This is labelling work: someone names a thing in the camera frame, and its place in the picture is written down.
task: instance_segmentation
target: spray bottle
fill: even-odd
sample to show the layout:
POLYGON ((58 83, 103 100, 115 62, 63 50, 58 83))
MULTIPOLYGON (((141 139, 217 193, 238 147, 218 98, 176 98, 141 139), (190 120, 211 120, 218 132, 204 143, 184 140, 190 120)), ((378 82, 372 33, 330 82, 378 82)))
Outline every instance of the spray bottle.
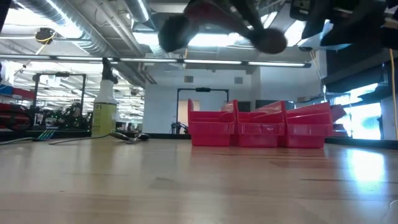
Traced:
POLYGON ((113 85, 118 79, 112 74, 112 65, 107 58, 102 59, 103 71, 99 94, 94 99, 92 137, 115 132, 116 108, 118 102, 113 96, 113 85))

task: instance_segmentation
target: cable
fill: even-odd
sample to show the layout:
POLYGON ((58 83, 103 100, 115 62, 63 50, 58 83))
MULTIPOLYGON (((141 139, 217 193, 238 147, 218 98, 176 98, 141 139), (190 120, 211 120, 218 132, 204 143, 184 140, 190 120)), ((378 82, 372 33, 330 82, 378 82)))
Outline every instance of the cable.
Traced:
POLYGON ((51 39, 53 39, 53 38, 55 37, 56 34, 57 34, 57 32, 54 32, 53 35, 52 35, 51 37, 46 38, 46 39, 43 39, 43 40, 40 40, 40 39, 37 39, 37 38, 35 38, 35 39, 36 39, 38 42, 45 42, 44 45, 47 45, 48 42, 49 42, 51 39))
POLYGON ((323 79, 322 79, 322 72, 321 72, 321 70, 320 70, 319 61, 316 60, 315 52, 314 52, 313 50, 311 50, 311 51, 310 51, 310 55, 311 55, 311 58, 312 58, 312 60, 313 60, 313 63, 314 63, 315 66, 317 67, 317 75, 318 75, 319 81, 320 81, 321 84, 322 84, 322 92, 323 92, 323 89, 325 89, 325 90, 327 91, 325 82, 324 82, 323 79))
MULTIPOLYGON (((44 47, 48 44, 48 42, 49 42, 52 38, 55 37, 55 34, 57 34, 57 33, 54 32, 54 34, 53 34, 51 37, 49 37, 49 38, 47 38, 47 39, 45 40, 46 43, 45 43, 43 46, 41 46, 41 47, 36 51, 35 55, 38 55, 39 53, 41 53, 41 51, 42 51, 42 50, 44 49, 44 47)), ((22 66, 22 68, 21 68, 20 70, 16 71, 12 76, 14 77, 14 76, 17 75, 19 72, 23 72, 23 70, 26 68, 26 66, 28 66, 28 64, 30 64, 30 63, 31 63, 31 60, 29 60, 28 62, 26 62, 26 63, 22 66)), ((10 80, 10 77, 8 77, 7 80, 4 81, 4 83, 8 82, 9 80, 10 80)))
POLYGON ((398 140, 398 122, 397 122, 397 99, 396 99, 396 70, 394 65, 394 55, 392 49, 390 51, 391 59, 391 79, 392 79, 392 103, 394 105, 394 122, 396 127, 396 139, 398 140))
POLYGON ((90 139, 100 139, 100 138, 105 138, 106 136, 109 136, 109 134, 106 134, 104 136, 98 136, 98 137, 88 137, 88 138, 80 138, 80 139, 69 139, 69 140, 64 140, 64 141, 57 141, 57 142, 51 142, 49 145, 56 145, 56 144, 61 144, 65 142, 73 142, 73 141, 83 141, 83 140, 90 140, 90 139))

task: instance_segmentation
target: blurry black object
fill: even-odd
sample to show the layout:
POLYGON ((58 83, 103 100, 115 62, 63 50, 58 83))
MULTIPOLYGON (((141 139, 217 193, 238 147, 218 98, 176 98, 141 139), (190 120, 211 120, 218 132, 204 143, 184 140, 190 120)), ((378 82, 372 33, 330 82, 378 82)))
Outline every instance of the blurry black object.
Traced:
POLYGON ((321 46, 375 43, 397 49, 394 28, 381 28, 386 24, 385 17, 391 17, 385 14, 386 7, 396 5, 398 0, 292 0, 290 16, 307 22, 302 39, 322 32, 329 19, 333 28, 323 36, 321 46))
POLYGON ((186 47, 198 32, 199 25, 184 15, 170 16, 160 28, 159 44, 166 52, 173 52, 186 47))
POLYGON ((379 37, 384 24, 386 4, 375 0, 362 0, 347 20, 335 24, 321 40, 321 46, 354 44, 379 37))
POLYGON ((215 24, 249 39, 260 52, 277 54, 285 50, 287 40, 277 29, 265 29, 253 0, 191 0, 183 15, 170 17, 159 32, 159 44, 167 52, 186 47, 203 24, 215 24), (241 17, 236 16, 234 6, 241 17), (254 30, 246 27, 245 21, 254 30))
POLYGON ((11 4, 14 4, 12 0, 1 0, 0 1, 0 34, 4 22, 6 21, 6 17, 8 14, 8 9, 10 8, 11 4))

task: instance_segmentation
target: yellow label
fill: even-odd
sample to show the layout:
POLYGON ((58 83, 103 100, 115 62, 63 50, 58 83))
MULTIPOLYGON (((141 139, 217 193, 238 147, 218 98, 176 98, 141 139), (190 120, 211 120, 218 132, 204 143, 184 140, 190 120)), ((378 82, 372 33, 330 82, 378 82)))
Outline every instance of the yellow label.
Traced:
POLYGON ((94 103, 92 136, 103 136, 116 129, 116 105, 94 103))

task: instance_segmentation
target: wooden table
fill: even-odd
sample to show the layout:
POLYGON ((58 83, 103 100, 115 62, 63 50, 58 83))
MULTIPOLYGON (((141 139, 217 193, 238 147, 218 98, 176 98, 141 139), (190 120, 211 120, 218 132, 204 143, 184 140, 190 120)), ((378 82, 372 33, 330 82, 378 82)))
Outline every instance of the wooden table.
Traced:
POLYGON ((1 146, 0 223, 396 224, 397 152, 156 139, 1 146))

